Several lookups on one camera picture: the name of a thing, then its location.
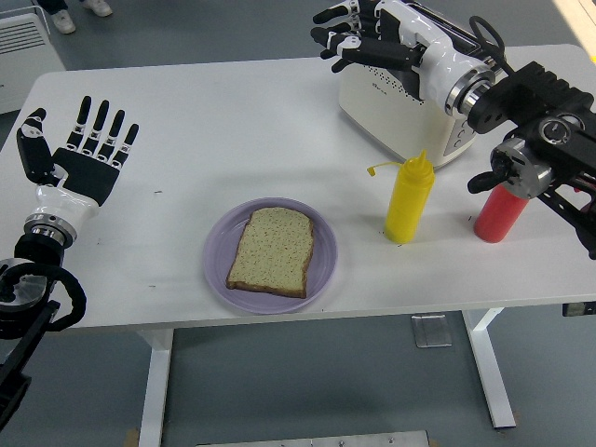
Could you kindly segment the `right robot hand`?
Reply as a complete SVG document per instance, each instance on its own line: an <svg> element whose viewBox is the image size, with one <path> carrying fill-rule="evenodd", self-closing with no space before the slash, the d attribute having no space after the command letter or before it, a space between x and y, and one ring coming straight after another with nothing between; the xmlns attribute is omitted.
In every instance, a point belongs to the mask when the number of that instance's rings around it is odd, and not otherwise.
<svg viewBox="0 0 596 447"><path fill-rule="evenodd" d="M495 81L483 60L465 53L446 27L404 1L342 1L313 17L311 37L320 57L336 57L335 73L351 63L403 73L418 100L435 102L449 114L477 85Z"/></svg>

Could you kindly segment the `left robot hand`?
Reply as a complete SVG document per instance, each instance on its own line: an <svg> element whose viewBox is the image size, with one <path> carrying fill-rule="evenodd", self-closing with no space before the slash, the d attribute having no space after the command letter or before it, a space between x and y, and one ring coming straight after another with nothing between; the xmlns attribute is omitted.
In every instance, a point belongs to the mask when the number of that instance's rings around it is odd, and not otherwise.
<svg viewBox="0 0 596 447"><path fill-rule="evenodd" d="M119 110L105 137L110 103L101 102L91 126L88 117L92 99L83 98L66 144L51 151L43 132L47 111L38 108L25 118L16 133L20 161L27 179L38 185L62 186L66 190L103 205L112 193L116 180L129 158L139 125L129 127L126 136L119 138L125 112Z"/></svg>

